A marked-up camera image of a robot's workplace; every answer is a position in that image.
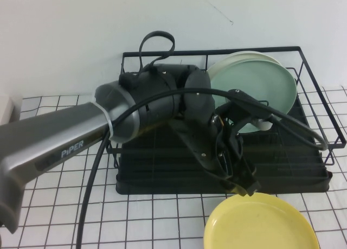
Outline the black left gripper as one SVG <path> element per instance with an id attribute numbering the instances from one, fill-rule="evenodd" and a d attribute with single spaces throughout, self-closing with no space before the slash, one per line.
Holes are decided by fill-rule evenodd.
<path id="1" fill-rule="evenodd" d="M 227 193 L 252 196 L 261 188 L 255 166 L 243 157 L 241 137 L 226 120 L 218 115 L 207 123 L 175 119 L 169 126 Z"/>

